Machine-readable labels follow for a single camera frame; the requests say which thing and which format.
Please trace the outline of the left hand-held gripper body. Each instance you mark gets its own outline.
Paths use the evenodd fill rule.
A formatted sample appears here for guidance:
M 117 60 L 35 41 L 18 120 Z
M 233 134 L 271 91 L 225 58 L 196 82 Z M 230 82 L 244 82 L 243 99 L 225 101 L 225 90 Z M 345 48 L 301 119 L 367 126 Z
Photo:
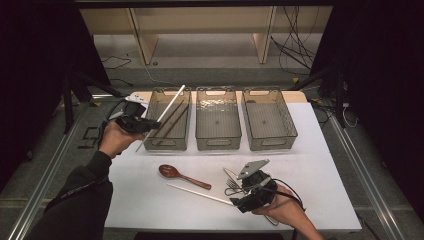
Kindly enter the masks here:
M 143 118 L 143 114 L 147 110 L 147 102 L 137 92 L 125 98 L 124 106 L 121 114 L 116 118 L 116 123 L 128 133 L 145 133 L 151 124 L 148 121 L 156 121 Z

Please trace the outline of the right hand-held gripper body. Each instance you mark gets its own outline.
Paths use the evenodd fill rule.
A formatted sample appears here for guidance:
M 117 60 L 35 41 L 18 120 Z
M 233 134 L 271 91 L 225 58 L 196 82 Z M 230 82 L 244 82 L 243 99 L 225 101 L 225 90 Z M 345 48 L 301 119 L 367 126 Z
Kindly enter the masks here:
M 247 194 L 242 198 L 247 198 L 252 205 L 252 209 L 257 209 L 273 201 L 277 186 L 269 174 L 261 170 L 270 162 L 269 159 L 251 161 L 244 165 L 237 179 L 242 182 L 242 188 Z

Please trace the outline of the white chopsticks pair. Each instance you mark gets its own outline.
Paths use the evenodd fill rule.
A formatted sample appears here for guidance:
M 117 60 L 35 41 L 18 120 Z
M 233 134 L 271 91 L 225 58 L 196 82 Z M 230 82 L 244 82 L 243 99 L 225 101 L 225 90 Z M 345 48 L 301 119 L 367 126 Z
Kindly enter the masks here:
M 157 130 L 155 130 L 154 134 L 152 135 L 153 137 L 155 137 L 166 126 L 166 124 L 170 121 L 173 115 L 179 110 L 179 108 L 182 106 L 183 103 L 184 103 L 184 100 L 181 100 L 178 103 L 178 105 L 174 109 L 172 109 L 171 112 L 169 113 L 167 112 L 168 114 L 167 117 L 163 121 L 161 121 L 160 127 Z

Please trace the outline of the brown chopstick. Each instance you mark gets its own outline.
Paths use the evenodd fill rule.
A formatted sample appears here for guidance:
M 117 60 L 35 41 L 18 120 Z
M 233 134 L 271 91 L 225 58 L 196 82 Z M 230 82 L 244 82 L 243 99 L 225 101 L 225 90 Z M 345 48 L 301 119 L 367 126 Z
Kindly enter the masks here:
M 178 121 L 181 119 L 181 117 L 185 114 L 185 112 L 188 110 L 189 105 L 187 105 L 184 110 L 178 115 L 177 119 L 173 122 L 173 124 L 167 129 L 166 133 L 163 135 L 162 140 L 158 140 L 156 142 L 156 146 L 160 146 L 163 140 L 169 135 L 169 133 L 173 130 L 175 125 L 178 123 Z

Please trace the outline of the smoky transparent plastic bin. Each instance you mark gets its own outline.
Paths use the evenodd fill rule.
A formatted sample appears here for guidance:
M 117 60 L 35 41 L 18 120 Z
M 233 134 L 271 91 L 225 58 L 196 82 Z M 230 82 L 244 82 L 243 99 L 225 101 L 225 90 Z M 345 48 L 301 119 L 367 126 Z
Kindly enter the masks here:
M 199 151 L 240 148 L 242 132 L 233 86 L 196 89 L 195 137 Z
M 242 109 L 251 151 L 292 148 L 298 132 L 278 87 L 245 88 Z
M 152 92 L 151 98 L 149 100 L 149 107 L 147 110 L 146 117 L 148 119 L 157 120 L 162 114 L 166 106 L 172 100 L 174 95 L 179 90 L 178 87 L 172 88 L 155 88 Z M 190 111 L 191 111 L 191 89 L 186 87 L 184 91 L 178 96 L 174 104 L 168 110 L 168 113 L 174 109 L 178 103 L 184 100 L 184 103 L 179 108 L 179 110 L 173 115 L 170 121 L 166 126 L 155 136 L 155 130 L 151 133 L 150 137 L 144 143 L 144 148 L 148 151 L 185 151 L 187 149 L 188 141 L 188 131 L 190 124 Z M 173 124 L 177 119 L 178 115 L 184 110 L 184 108 L 189 105 L 188 110 L 181 117 L 178 123 L 175 125 L 173 130 L 169 135 L 163 140 L 160 146 L 156 146 L 158 140 L 162 140 L 163 135 L 166 133 L 167 129 Z

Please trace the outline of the red-brown wooden spoon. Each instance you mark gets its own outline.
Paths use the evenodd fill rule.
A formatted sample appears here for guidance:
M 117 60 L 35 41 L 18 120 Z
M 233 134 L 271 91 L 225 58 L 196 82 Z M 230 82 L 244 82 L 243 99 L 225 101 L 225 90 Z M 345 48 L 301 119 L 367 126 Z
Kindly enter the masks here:
M 160 165 L 159 172 L 162 176 L 166 178 L 181 178 L 207 190 L 210 190 L 212 188 L 210 184 L 185 176 L 181 174 L 174 166 L 168 164 Z

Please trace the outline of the person's left hand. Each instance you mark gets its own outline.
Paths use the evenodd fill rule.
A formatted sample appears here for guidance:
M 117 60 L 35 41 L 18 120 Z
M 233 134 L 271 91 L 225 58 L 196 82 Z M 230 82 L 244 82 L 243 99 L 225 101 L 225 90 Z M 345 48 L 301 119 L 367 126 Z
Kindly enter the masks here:
M 144 138 L 144 134 L 128 133 L 116 122 L 111 122 L 104 130 L 99 150 L 113 159 L 133 142 L 143 140 Z

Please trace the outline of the person's right hand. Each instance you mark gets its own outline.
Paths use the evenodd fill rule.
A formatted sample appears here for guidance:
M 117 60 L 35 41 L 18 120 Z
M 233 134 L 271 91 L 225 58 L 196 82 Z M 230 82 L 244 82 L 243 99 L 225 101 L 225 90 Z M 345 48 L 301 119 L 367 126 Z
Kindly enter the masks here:
M 277 190 L 282 192 L 282 195 L 276 194 L 270 204 L 255 209 L 252 213 L 272 217 L 280 223 L 301 230 L 307 223 L 304 211 L 293 199 L 293 194 L 290 190 L 282 185 L 279 185 Z

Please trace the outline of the steel fork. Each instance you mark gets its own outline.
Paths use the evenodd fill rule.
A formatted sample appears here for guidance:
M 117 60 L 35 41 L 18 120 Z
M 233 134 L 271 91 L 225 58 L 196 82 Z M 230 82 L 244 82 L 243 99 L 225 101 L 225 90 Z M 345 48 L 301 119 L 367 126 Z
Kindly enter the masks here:
M 241 192 L 242 191 L 242 189 L 231 179 L 228 179 L 226 184 L 234 192 Z

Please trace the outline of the white table mat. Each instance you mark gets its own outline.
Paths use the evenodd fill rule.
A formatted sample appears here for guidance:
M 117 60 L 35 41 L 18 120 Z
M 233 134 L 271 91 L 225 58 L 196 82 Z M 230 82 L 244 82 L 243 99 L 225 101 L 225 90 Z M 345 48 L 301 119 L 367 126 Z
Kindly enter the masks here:
M 264 171 L 291 186 L 300 196 L 308 217 L 323 231 L 353 232 L 361 226 L 340 179 L 315 113 L 308 103 L 288 106 L 298 136 L 291 149 L 253 152 L 246 140 L 236 151 L 199 151 L 191 139 L 183 152 L 158 153 L 131 145 L 117 156 L 109 178 L 114 187 L 106 225 L 140 231 L 283 232 L 265 217 L 242 213 L 236 207 L 197 196 L 173 184 L 228 200 L 228 176 L 223 168 L 239 172 L 243 166 L 269 159 Z M 174 166 L 181 174 L 208 183 L 210 190 L 181 178 L 166 178 L 159 166 Z

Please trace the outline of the black metal stand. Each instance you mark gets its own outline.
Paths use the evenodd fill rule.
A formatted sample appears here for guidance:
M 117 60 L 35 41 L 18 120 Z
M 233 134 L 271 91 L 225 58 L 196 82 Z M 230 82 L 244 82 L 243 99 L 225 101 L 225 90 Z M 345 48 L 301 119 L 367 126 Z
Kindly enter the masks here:
M 346 127 L 343 117 L 344 103 L 344 75 L 341 68 L 336 65 L 330 65 L 311 74 L 306 80 L 295 84 L 289 88 L 289 91 L 299 91 L 306 86 L 320 80 L 321 84 L 318 88 L 318 95 L 324 98 L 335 98 L 335 115 L 338 123 L 342 128 Z
M 123 97 L 121 92 L 86 73 L 81 71 L 68 72 L 62 81 L 62 96 L 65 108 L 65 134 L 71 130 L 74 124 L 72 95 L 75 95 L 82 103 L 90 102 L 93 99 L 93 94 L 88 90 L 88 86 L 95 86 L 117 98 Z

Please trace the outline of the beige wooden desk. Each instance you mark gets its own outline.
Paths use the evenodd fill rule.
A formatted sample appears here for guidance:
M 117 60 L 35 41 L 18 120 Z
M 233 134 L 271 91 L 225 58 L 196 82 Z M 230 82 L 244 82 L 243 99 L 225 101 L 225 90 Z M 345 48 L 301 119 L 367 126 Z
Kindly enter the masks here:
M 267 60 L 273 33 L 322 33 L 330 6 L 179 7 L 83 9 L 92 35 L 132 35 L 144 64 L 151 62 L 161 34 L 249 33 L 258 61 Z

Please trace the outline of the black curtain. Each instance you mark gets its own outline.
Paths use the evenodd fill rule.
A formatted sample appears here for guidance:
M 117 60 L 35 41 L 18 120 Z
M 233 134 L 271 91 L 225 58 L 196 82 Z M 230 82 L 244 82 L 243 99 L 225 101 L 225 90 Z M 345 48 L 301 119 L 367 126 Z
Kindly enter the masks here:
M 0 191 L 81 75 L 110 83 L 74 0 L 0 0 Z
M 312 71 L 340 66 L 381 159 L 424 222 L 424 0 L 333 0 Z

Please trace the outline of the aluminium floor rail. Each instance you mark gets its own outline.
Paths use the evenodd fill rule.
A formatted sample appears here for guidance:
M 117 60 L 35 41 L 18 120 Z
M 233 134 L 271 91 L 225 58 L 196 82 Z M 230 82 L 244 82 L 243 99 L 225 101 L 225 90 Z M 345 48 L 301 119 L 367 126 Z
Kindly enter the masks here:
M 373 209 L 384 228 L 389 240 L 405 240 L 395 215 L 390 210 L 389 205 L 384 200 L 381 192 L 378 190 L 371 174 L 367 170 L 361 156 L 353 144 L 347 131 L 340 126 L 334 114 L 330 113 L 330 122 L 335 130 L 339 141 L 341 142 L 349 161 L 364 188 L 364 191 L 373 206 Z
M 54 154 L 49 158 L 48 165 L 43 170 L 40 179 L 37 181 L 37 185 L 33 188 L 33 192 L 29 198 L 26 198 L 25 201 L 21 203 L 22 211 L 8 234 L 7 240 L 23 240 L 38 211 L 49 202 L 49 200 L 45 199 L 45 196 L 87 109 L 87 103 L 82 103 L 76 108 L 73 125 L 69 128 L 67 133 L 62 133 L 60 135 L 60 140 L 55 147 Z

